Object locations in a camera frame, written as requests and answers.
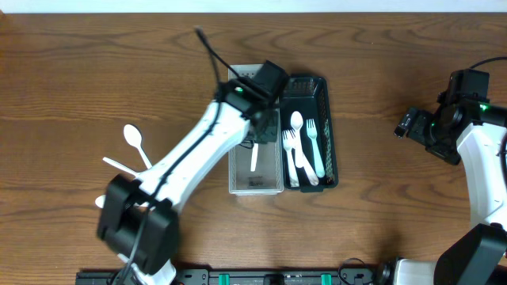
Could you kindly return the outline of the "mint green plastic fork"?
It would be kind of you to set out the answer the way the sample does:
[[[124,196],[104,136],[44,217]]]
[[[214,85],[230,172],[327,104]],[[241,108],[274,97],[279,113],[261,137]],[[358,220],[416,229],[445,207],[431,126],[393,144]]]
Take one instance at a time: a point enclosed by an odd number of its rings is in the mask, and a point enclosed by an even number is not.
[[[314,167],[315,167],[314,171],[316,172],[318,178],[323,178],[325,176],[325,170],[322,162],[322,156],[318,148],[317,142],[318,133],[314,119],[308,119],[306,121],[306,126],[307,126],[307,136],[312,144]]]

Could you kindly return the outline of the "white plastic fork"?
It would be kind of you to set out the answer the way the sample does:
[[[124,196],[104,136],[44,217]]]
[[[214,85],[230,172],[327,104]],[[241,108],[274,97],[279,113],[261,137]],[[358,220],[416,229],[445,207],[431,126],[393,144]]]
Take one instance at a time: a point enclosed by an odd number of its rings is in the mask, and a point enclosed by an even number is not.
[[[282,132],[282,143],[283,148],[287,157],[287,166],[288,166],[288,175],[289,175],[289,183],[290,186],[295,188],[299,187],[299,178],[297,176],[297,172],[295,170],[294,158],[292,156],[292,150],[294,148],[294,144],[292,142],[292,133],[289,130],[285,130]]]
[[[294,148],[293,148],[293,150],[294,150],[295,149],[294,131],[292,129],[289,131],[292,133],[292,142],[294,144]],[[305,156],[303,156],[303,170],[304,170],[305,174],[307,175],[310,185],[312,185],[312,186],[318,185],[319,179],[318,179],[315,171],[311,167],[311,164],[309,163],[309,161],[306,159]]]

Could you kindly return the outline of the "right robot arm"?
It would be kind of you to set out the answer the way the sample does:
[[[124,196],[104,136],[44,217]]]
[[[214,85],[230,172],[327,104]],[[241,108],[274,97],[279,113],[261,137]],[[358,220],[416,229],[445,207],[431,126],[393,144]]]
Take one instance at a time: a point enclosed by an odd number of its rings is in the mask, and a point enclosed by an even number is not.
[[[463,163],[471,229],[437,261],[382,264],[375,284],[486,284],[506,254],[506,110],[462,99],[435,113],[409,108],[395,128],[444,160]]]

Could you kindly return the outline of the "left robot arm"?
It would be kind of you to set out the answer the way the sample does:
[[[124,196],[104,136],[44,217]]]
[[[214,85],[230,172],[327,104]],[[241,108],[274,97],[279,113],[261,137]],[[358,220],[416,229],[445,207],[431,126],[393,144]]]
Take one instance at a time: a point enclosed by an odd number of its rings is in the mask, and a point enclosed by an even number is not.
[[[257,78],[220,83],[197,125],[162,160],[133,180],[118,175],[109,182],[96,200],[101,209],[97,236],[126,262],[110,284],[122,284],[128,275],[142,284],[174,280],[170,260],[178,244],[179,213],[225,153],[247,136],[258,139],[265,133],[287,84]]]

